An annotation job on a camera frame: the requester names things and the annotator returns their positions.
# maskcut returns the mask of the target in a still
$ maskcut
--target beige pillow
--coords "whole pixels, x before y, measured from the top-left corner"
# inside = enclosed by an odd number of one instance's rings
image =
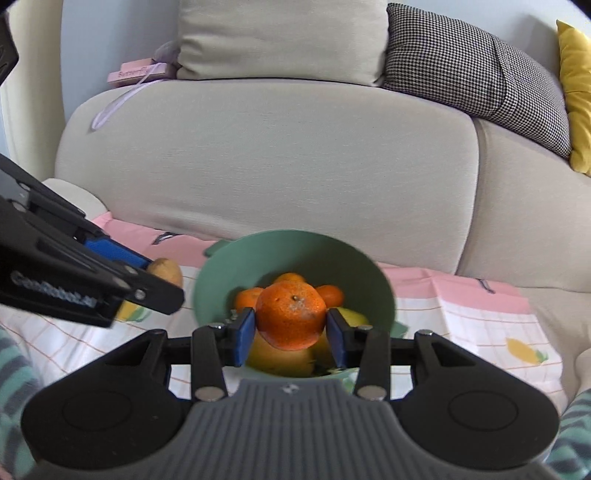
[[[372,85],[384,0],[181,0],[179,79],[279,77]]]

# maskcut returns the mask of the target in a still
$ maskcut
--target sofa cushion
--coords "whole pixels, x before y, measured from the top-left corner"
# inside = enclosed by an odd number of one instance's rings
[[[179,79],[278,77],[372,85],[388,41],[383,0],[183,0]]]
[[[402,4],[388,14],[383,88],[486,118],[569,157],[563,93],[542,65],[461,20]]]
[[[169,81],[90,132],[122,91],[74,113],[56,165],[116,218],[222,238],[305,229],[390,264],[456,271],[478,172],[458,110],[344,83]]]
[[[515,133],[474,123],[479,183],[458,274],[591,292],[591,179]]]

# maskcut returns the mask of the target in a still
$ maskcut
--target blue gripper pad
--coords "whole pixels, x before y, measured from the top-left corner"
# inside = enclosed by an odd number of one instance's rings
[[[335,315],[340,315],[337,309],[329,309],[326,313],[326,337],[329,340],[330,350],[338,368],[346,368],[345,362],[345,341],[343,332],[338,327]]]
[[[234,362],[236,367],[241,367],[246,362],[248,352],[251,350],[252,341],[255,337],[255,311],[244,309],[241,315],[234,322],[236,344],[234,347]]]
[[[151,263],[150,259],[124,247],[110,238],[87,240],[84,245],[87,249],[101,257],[105,257],[107,260],[121,260],[124,263],[141,270],[145,270]]]

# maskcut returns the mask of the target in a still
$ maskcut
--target printed logo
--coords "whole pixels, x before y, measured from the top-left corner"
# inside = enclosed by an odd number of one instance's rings
[[[46,281],[39,282],[37,280],[27,278],[25,277],[25,275],[23,275],[17,270],[13,271],[10,274],[10,279],[12,280],[12,283],[14,283],[17,287],[22,287],[26,288],[27,290],[36,291],[37,293],[42,293],[43,295],[47,295],[48,297],[64,300],[69,303],[81,305],[83,307],[93,309],[96,307],[96,304],[98,303],[97,299],[94,299],[87,295],[82,296],[78,292],[72,293],[64,290],[62,287],[54,287]]]

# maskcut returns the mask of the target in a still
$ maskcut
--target striped fabric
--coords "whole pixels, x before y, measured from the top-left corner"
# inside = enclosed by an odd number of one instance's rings
[[[22,438],[20,422],[27,401],[40,389],[29,361],[0,328],[0,478],[15,480],[33,468],[34,460]]]
[[[560,434],[548,459],[564,480],[591,477],[591,390],[571,403],[560,420]]]

